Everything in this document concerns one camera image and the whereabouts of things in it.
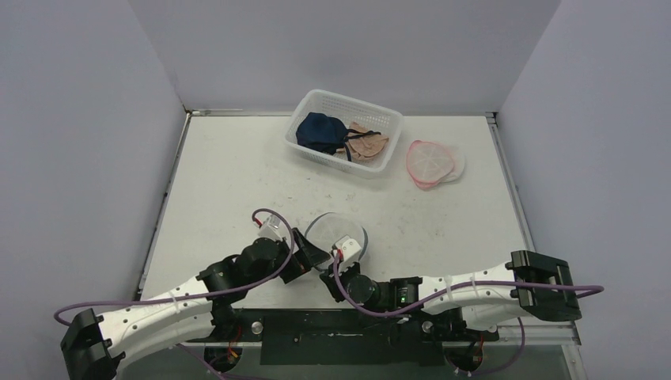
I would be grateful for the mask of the blue-trimmed mesh laundry bag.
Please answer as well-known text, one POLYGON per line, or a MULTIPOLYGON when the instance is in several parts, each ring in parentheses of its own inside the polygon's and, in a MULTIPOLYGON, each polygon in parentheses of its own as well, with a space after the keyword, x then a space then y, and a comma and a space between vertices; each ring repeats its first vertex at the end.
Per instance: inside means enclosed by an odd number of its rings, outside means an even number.
POLYGON ((304 236, 317 248, 328 251, 337 241, 348 236, 362 247, 361 260, 367 252, 369 236, 363 225, 350 215, 327 212, 316 217, 306 228, 304 236))

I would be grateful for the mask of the beige bra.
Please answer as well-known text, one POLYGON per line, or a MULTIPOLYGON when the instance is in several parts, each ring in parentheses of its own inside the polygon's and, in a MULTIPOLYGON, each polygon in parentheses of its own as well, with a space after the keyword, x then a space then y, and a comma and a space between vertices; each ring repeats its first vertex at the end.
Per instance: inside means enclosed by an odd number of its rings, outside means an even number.
POLYGON ((376 158, 387 146, 389 137, 377 131, 371 131, 356 122, 351 122, 344 147, 336 150, 345 154, 349 161, 367 162, 376 158))

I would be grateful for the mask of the navy blue bra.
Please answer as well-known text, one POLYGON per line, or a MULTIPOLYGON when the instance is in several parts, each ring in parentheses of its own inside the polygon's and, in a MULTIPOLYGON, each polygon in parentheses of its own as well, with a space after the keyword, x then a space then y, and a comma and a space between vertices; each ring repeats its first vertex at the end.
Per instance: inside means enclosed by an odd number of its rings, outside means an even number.
POLYGON ((346 127, 340 119, 315 112, 310 112, 295 132, 299 146, 329 155, 334 155, 338 149, 344 149, 349 162, 352 161, 352 156, 347 143, 350 140, 374 135, 381 133, 356 131, 346 127))

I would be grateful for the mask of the pink-trimmed mesh laundry bag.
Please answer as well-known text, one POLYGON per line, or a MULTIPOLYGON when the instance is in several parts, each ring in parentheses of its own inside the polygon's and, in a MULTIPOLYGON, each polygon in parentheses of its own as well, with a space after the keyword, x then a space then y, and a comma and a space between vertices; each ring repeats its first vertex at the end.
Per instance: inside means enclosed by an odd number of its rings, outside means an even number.
POLYGON ((466 159, 459 146, 415 140, 408 148, 405 164, 415 185, 428 190, 458 181, 464 172, 466 159))

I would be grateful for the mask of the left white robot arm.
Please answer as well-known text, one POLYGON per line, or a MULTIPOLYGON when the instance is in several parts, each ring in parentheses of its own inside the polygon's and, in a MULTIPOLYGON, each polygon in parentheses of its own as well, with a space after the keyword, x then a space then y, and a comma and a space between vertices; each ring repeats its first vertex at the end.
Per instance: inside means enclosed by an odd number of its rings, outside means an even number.
POLYGON ((60 344, 69 377, 113 379, 121 367, 174 344, 235 337, 242 327, 232 305, 251 284, 273 273, 289 283, 329 260, 298 229, 291 237, 259 237, 147 304, 78 313, 60 344))

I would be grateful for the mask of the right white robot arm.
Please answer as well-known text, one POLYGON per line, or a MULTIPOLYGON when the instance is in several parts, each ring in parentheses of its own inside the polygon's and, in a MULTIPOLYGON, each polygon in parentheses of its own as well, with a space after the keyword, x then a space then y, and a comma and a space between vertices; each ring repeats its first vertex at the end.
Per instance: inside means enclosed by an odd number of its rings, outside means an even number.
POLYGON ((371 317, 419 313, 447 318, 449 333, 459 340, 502 321, 532 316, 541 321, 576 321, 582 317, 578 288, 569 264, 528 250, 510 254, 507 262, 462 275, 414 276, 375 281, 352 264, 335 274, 332 265, 320 275, 337 302, 348 302, 371 317))

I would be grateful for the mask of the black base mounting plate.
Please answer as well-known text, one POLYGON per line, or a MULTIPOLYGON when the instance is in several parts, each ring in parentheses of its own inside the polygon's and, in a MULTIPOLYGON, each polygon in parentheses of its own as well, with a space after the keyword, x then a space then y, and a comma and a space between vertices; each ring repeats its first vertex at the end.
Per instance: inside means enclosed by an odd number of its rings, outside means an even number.
POLYGON ((263 365, 441 366, 480 354, 497 332, 467 329, 458 311, 414 313, 407 321, 357 310, 238 309, 198 343, 260 348, 263 365))

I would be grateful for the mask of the white perforated plastic basket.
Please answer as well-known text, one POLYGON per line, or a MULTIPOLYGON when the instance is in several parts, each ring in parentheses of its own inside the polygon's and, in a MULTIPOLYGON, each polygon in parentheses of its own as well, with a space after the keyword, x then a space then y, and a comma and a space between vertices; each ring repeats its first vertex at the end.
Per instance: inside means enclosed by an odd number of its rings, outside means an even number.
POLYGON ((403 127, 404 117, 397 111, 342 94, 313 89, 303 97, 286 123, 284 142, 290 150, 305 159, 357 177, 370 179, 380 177, 385 171, 403 127), (344 152, 329 155, 300 146, 297 143, 296 131, 299 124, 311 112, 333 116, 347 126, 355 122, 369 130, 379 131, 387 136, 389 141, 384 149, 370 161, 356 159, 348 161, 344 152))

